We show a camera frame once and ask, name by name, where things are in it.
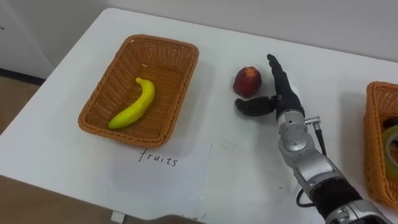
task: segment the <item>object in basket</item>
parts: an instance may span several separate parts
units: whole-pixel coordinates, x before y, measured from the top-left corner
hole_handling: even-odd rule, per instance
[[[386,167],[386,175],[388,178],[398,181],[398,162],[391,154],[391,149],[398,149],[394,141],[398,140],[398,125],[392,126],[381,134],[382,145],[384,149],[384,166]]]
[[[398,117],[391,117],[383,122],[384,129],[389,129],[395,125],[398,125]],[[398,146],[398,139],[393,140],[392,143],[394,143],[396,146]]]
[[[140,84],[141,96],[131,106],[116,115],[108,124],[110,129],[118,129],[129,126],[144,115],[145,111],[152,104],[155,98],[155,86],[149,80],[136,78],[136,83]]]

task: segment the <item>banana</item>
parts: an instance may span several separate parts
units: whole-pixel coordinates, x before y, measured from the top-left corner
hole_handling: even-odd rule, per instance
[[[112,118],[108,123],[109,129],[124,128],[136,122],[152,104],[155,98],[154,84],[149,80],[143,80],[141,78],[136,78],[136,83],[141,86],[141,96],[131,106]]]

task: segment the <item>orange wicker basket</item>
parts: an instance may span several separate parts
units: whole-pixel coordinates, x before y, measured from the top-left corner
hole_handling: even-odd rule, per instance
[[[79,127],[133,146],[163,145],[174,130],[198,56],[192,44],[148,35],[128,37],[83,107]],[[136,77],[155,85],[155,100],[134,124],[108,129],[108,122],[141,95]]]
[[[367,88],[364,117],[364,168],[369,196],[388,207],[398,209],[398,182],[387,178],[381,133],[383,121],[398,116],[398,85],[373,82]],[[398,148],[391,144],[391,154],[398,159]]]

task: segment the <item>wooden floor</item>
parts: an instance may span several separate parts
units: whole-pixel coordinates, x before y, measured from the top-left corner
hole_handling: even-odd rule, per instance
[[[36,85],[0,77],[0,134],[38,89]],[[111,214],[108,209],[0,176],[1,224],[102,224],[112,223]],[[169,216],[151,221],[128,217],[125,223],[197,222]]]

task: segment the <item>white table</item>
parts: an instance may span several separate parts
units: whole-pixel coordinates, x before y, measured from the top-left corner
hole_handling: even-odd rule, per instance
[[[264,93],[274,91],[267,53],[294,79],[307,115],[321,116],[329,157],[366,197],[365,89],[373,80],[397,83],[398,63],[119,9],[107,9],[95,20],[0,136],[1,175],[124,214],[159,215],[150,209],[156,202],[134,200],[130,192],[109,187],[103,178],[104,168],[114,165],[114,155],[129,153],[129,148],[77,126],[82,106],[132,34],[182,40],[200,49],[173,135],[189,134],[213,144],[196,212],[200,221],[322,222],[314,208],[295,204],[299,188],[277,148],[274,115],[248,119],[234,109],[237,95],[231,84],[241,67],[256,66],[266,83]],[[398,220],[397,212],[381,209]]]

